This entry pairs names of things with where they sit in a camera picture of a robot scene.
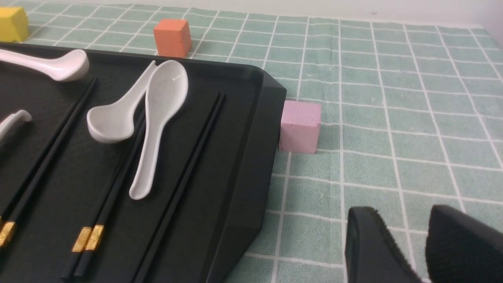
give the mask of pink foam block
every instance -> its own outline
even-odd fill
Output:
[[[321,105],[285,101],[281,117],[280,150],[316,153],[321,124]]]

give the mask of yellow cube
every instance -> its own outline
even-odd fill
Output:
[[[23,7],[0,7],[0,41],[21,42],[28,37],[28,17]]]

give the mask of green checkered tablecloth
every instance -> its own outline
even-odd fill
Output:
[[[317,154],[277,152],[264,228],[227,282],[345,282],[356,205],[425,281],[433,204],[503,231],[503,51],[483,29],[12,1],[43,45],[156,54],[156,23],[187,19],[189,58],[259,66],[322,105]]]

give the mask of orange cube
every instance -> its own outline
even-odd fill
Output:
[[[192,48],[189,22],[163,19],[154,27],[155,44],[161,56],[183,58]]]

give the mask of ceramic spoon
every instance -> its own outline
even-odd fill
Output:
[[[31,121],[32,117],[30,113],[26,110],[19,110],[17,113],[9,115],[2,123],[0,123],[0,140],[4,138],[7,132],[18,122],[18,121]]]
[[[143,150],[133,184],[129,189],[132,199],[142,199],[150,193],[157,166],[162,130],[183,105],[189,80],[182,64],[166,61],[152,74],[145,97],[146,133]]]
[[[135,84],[117,102],[89,110],[88,129],[95,140],[103,144],[112,144],[128,139],[134,134],[134,111],[143,98],[156,68],[155,61],[152,61]]]
[[[89,70],[88,56],[82,49],[73,50],[56,59],[43,59],[0,49],[0,61],[32,68],[59,82],[78,80]]]

